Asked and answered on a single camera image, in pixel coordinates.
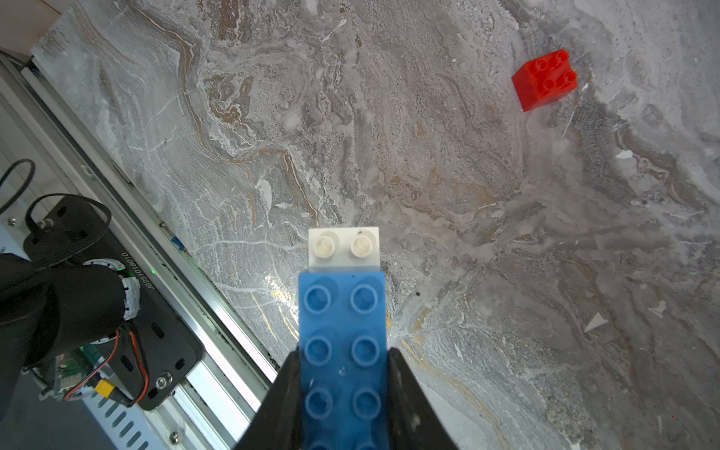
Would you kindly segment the red square lego brick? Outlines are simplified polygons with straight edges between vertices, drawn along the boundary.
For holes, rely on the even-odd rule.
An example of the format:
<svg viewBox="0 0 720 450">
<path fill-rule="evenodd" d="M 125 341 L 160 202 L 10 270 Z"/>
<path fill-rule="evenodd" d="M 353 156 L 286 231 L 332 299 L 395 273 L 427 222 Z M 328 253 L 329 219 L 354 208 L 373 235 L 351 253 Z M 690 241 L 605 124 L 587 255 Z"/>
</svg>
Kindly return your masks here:
<svg viewBox="0 0 720 450">
<path fill-rule="evenodd" d="M 512 82 L 524 112 L 559 101 L 579 86 L 570 55 L 561 49 L 525 63 Z"/>
</svg>

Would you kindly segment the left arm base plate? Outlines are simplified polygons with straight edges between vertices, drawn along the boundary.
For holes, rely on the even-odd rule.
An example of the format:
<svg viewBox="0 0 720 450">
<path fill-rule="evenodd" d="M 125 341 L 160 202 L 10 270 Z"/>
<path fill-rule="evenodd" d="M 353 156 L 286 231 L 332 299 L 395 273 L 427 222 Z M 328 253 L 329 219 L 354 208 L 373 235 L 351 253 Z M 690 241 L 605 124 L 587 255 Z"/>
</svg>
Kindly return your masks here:
<svg viewBox="0 0 720 450">
<path fill-rule="evenodd" d="M 126 291 L 125 321 L 114 333 L 86 344 L 96 345 L 102 356 L 112 356 L 109 366 L 120 383 L 132 395 L 143 395 L 142 409 L 157 408 L 202 360 L 202 343 L 154 286 L 135 254 L 111 232 L 60 266 L 103 266 L 119 273 Z"/>
</svg>

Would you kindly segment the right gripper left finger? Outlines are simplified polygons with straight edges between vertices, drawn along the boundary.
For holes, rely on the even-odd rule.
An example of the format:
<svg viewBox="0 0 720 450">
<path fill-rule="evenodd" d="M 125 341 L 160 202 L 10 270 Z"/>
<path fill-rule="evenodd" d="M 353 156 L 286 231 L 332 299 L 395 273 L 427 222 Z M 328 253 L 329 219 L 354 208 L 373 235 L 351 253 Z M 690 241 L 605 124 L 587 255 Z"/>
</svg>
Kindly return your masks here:
<svg viewBox="0 0 720 450">
<path fill-rule="evenodd" d="M 300 374 L 300 352 L 294 350 L 285 359 L 235 450 L 303 447 Z"/>
</svg>

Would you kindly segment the white long lego brick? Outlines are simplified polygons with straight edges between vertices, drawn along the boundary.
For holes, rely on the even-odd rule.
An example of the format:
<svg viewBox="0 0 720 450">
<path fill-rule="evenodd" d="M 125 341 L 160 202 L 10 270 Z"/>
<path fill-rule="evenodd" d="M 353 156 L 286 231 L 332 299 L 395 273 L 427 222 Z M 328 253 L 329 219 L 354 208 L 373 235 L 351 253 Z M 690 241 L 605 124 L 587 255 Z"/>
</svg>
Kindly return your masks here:
<svg viewBox="0 0 720 450">
<path fill-rule="evenodd" d="M 376 272 L 380 266 L 378 227 L 309 229 L 307 269 L 310 272 Z"/>
</svg>

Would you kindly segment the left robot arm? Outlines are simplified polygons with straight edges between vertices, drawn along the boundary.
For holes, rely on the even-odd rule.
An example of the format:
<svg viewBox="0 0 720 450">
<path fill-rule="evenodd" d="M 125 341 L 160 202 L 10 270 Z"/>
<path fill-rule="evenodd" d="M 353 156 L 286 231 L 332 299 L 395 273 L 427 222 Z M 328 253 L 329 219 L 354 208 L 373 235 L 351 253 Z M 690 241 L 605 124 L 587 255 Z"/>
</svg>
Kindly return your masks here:
<svg viewBox="0 0 720 450">
<path fill-rule="evenodd" d="M 99 265 L 39 272 L 1 255 L 1 416 L 21 370 L 97 341 L 125 321 L 126 291 L 116 271 Z"/>
</svg>

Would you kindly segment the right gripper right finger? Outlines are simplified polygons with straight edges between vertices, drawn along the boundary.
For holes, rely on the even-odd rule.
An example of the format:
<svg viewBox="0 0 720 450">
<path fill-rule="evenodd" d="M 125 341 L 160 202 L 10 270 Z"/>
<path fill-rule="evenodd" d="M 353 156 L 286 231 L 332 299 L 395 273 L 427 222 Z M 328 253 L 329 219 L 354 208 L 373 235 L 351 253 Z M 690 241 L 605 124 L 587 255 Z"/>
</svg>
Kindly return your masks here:
<svg viewBox="0 0 720 450">
<path fill-rule="evenodd" d="M 391 449 L 458 450 L 397 348 L 387 352 L 387 420 Z"/>
</svg>

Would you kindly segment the light blue long lego brick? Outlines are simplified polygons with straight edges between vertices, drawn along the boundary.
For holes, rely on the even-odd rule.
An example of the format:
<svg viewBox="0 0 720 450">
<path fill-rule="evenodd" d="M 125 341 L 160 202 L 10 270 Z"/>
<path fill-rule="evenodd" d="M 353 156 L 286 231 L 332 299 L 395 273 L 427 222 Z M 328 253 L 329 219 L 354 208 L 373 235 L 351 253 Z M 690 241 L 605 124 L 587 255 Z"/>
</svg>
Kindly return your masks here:
<svg viewBox="0 0 720 450">
<path fill-rule="evenodd" d="M 298 277 L 307 449 L 387 449 L 386 276 Z"/>
</svg>

